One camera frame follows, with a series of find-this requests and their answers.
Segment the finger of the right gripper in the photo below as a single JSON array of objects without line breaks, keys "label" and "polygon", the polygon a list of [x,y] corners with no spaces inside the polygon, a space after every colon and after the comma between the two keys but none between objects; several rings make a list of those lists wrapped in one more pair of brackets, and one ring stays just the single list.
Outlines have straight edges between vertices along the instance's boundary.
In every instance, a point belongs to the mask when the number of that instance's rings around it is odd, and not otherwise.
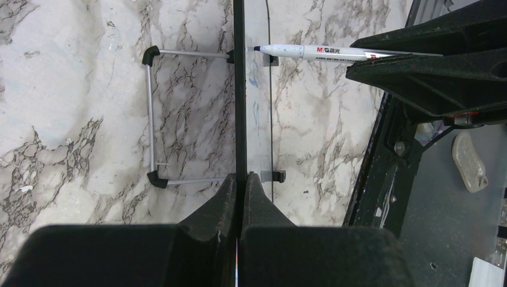
[{"label": "finger of the right gripper", "polygon": [[505,48],[506,1],[477,1],[428,22],[358,39],[351,46],[445,56]]},{"label": "finger of the right gripper", "polygon": [[356,63],[346,78],[378,87],[431,118],[506,122],[506,49],[450,56],[384,57]]}]

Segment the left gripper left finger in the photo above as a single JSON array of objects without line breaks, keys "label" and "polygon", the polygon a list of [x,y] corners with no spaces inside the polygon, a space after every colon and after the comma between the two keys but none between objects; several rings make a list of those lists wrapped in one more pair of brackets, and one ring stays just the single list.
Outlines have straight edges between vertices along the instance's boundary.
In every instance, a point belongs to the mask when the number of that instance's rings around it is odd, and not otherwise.
[{"label": "left gripper left finger", "polygon": [[50,225],[24,243],[5,286],[234,286],[237,182],[229,174],[177,224]]}]

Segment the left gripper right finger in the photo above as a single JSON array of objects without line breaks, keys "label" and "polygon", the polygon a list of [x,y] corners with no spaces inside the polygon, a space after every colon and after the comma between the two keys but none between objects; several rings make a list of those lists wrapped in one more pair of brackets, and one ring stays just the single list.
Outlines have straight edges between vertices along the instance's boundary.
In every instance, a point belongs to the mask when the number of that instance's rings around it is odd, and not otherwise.
[{"label": "left gripper right finger", "polygon": [[414,286],[394,235],[372,227],[299,227],[246,181],[240,236],[242,286]]}]

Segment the white marker pen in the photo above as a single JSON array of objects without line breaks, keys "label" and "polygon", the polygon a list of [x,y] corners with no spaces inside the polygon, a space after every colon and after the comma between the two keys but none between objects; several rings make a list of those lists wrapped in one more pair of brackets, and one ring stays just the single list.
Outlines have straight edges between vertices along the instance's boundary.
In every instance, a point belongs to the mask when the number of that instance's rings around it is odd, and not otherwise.
[{"label": "white marker pen", "polygon": [[260,45],[254,46],[253,50],[273,57],[350,64],[399,55],[399,53],[392,51],[364,50],[360,48],[329,47],[322,45]]}]

